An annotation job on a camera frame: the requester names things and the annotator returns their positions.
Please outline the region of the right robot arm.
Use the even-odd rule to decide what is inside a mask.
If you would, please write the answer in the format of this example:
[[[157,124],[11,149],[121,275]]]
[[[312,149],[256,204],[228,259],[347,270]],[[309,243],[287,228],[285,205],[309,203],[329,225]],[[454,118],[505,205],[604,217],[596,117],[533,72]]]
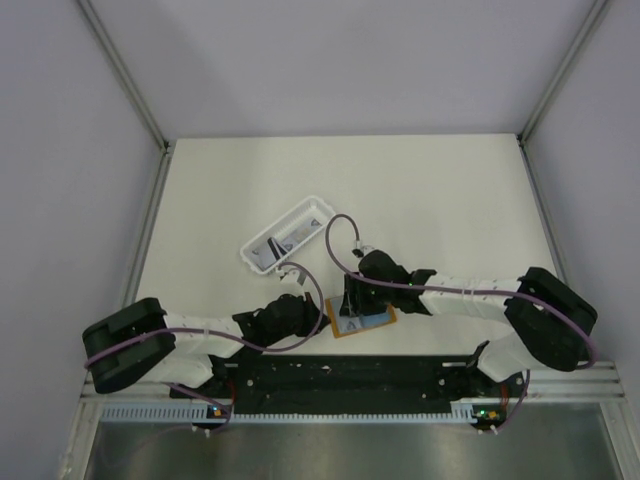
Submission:
[[[358,266],[345,275],[347,290],[367,305],[508,327],[505,336],[483,341],[468,361],[467,384],[478,395],[492,394],[515,373],[537,367],[571,372],[596,360],[590,339],[596,310],[542,267],[515,279],[463,279],[433,269],[407,271],[378,249],[360,247],[353,254]]]

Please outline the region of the silver stripe card in basket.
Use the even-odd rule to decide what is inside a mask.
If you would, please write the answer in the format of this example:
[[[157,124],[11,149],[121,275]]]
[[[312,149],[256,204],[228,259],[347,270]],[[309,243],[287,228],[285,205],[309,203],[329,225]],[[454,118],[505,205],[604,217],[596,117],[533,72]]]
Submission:
[[[263,244],[254,251],[261,267],[268,268],[287,254],[287,250],[273,237],[269,237]]]

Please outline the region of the aluminium frame post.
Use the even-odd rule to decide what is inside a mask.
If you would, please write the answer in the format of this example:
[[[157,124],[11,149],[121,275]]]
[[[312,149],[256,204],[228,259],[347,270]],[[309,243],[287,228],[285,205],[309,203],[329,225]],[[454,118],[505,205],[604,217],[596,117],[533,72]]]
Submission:
[[[142,91],[137,85],[134,76],[109,34],[93,2],[80,0],[74,1],[74,4],[99,47],[101,54],[105,58],[121,91],[128,100],[129,105],[151,138],[158,154],[151,168],[152,176],[145,193],[143,210],[138,222],[138,230],[132,255],[127,266],[127,275],[123,284],[120,306],[125,307],[136,300],[136,295],[139,291],[151,236],[169,174],[173,156],[173,145],[162,132],[159,123],[144,99]]]
[[[540,165],[535,161],[532,152],[532,141],[539,131],[549,111],[556,103],[566,83],[584,56],[592,38],[609,13],[613,1],[591,1],[584,19],[577,32],[563,53],[559,63],[553,69],[549,81],[538,97],[522,130],[516,135],[523,165],[526,170],[530,188],[536,203],[538,214],[543,225],[546,242],[558,277],[569,286],[572,285],[571,269],[566,252],[561,245],[556,221],[553,218],[551,203],[543,186]]]

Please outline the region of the white plastic basket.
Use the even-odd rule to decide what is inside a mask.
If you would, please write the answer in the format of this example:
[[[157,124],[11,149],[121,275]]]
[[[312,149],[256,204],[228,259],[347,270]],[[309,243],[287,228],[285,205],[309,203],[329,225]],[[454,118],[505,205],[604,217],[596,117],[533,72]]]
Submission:
[[[284,261],[307,245],[312,239],[318,236],[327,226],[329,220],[336,214],[335,210],[322,198],[311,195],[297,203],[277,220],[269,224],[260,233],[248,240],[240,249],[241,260],[248,265],[249,269],[257,275],[268,275],[274,272]],[[308,218],[315,218],[322,227],[312,236],[308,237],[304,243],[299,244],[291,250],[283,246],[283,240],[288,234]],[[263,244],[269,237],[275,238],[286,250],[287,254],[266,269],[263,269],[254,255],[253,251]]]

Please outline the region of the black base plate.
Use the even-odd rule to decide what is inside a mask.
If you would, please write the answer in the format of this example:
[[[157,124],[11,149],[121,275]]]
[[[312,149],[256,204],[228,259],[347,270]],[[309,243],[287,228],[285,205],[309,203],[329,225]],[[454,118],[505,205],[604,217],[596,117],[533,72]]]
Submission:
[[[242,413],[443,413],[463,398],[516,391],[459,356],[257,356],[218,371],[196,392]]]

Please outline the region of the left aluminium frame post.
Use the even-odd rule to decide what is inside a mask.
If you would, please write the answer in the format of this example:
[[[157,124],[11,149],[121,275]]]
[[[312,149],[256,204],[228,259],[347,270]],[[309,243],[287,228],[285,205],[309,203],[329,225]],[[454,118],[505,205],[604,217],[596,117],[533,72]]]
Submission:
[[[93,2],[80,0],[74,1],[74,4],[99,47],[101,54],[105,58],[121,91],[128,100],[129,105],[151,138],[158,154],[151,168],[152,176],[145,193],[143,210],[138,222],[138,230],[132,255],[127,266],[127,275],[123,284],[120,306],[125,307],[136,300],[136,295],[139,291],[151,236],[169,174],[173,156],[173,145],[162,132],[159,123],[144,99],[142,91],[137,85],[134,76],[109,34]]]

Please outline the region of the yellow leather card holder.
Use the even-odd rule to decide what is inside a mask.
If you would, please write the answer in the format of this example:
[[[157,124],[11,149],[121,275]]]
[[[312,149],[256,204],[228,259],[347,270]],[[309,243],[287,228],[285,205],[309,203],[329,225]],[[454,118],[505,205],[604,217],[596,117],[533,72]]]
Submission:
[[[344,335],[340,331],[340,318],[351,317],[349,315],[343,315],[339,313],[342,305],[342,299],[340,297],[333,297],[325,301],[326,314],[330,321],[331,331],[336,339],[344,338],[347,336],[363,333],[369,330],[381,328],[397,322],[397,316],[392,306],[388,306],[383,313],[377,313],[372,315],[357,315],[362,323],[362,329],[358,332]]]

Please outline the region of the right aluminium frame post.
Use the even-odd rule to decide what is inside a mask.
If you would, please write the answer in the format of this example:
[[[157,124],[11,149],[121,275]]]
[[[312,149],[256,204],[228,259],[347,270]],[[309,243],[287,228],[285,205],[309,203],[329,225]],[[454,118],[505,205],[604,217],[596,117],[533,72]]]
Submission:
[[[532,152],[532,141],[539,131],[549,111],[556,103],[566,83],[584,56],[592,38],[609,13],[613,1],[591,1],[584,19],[577,32],[563,53],[559,63],[553,69],[549,81],[538,97],[522,130],[516,135],[523,165],[526,170],[530,188],[536,203],[538,214],[543,225],[546,242],[558,277],[569,286],[572,285],[571,269],[566,252],[561,245],[556,221],[553,218],[551,203],[543,186],[540,165],[535,161]]]

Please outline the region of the silver VIP card in basket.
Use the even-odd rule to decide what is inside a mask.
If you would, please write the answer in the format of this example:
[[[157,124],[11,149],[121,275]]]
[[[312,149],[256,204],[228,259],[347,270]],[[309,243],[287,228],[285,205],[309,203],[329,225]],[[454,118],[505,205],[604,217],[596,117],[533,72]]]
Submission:
[[[288,236],[284,238],[283,246],[287,250],[291,250],[299,244],[304,243],[308,237],[312,236],[321,227],[322,224],[318,220],[308,218],[299,226],[295,227]]]

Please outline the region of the silver diamond card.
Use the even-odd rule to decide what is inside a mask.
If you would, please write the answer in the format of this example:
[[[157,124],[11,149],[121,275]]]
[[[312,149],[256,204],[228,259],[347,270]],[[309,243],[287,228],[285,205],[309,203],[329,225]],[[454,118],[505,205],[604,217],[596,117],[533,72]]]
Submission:
[[[340,318],[340,331],[342,334],[347,335],[354,332],[358,332],[362,329],[362,323],[359,317],[341,317]]]

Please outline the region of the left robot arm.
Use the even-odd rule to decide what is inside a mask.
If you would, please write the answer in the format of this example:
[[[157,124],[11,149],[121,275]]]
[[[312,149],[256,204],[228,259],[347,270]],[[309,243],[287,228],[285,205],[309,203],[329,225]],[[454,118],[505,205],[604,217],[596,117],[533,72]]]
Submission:
[[[85,329],[85,368],[98,394],[143,381],[212,397],[226,387],[226,361],[291,351],[328,323],[310,294],[283,294],[263,308],[220,318],[170,313],[148,297]]]

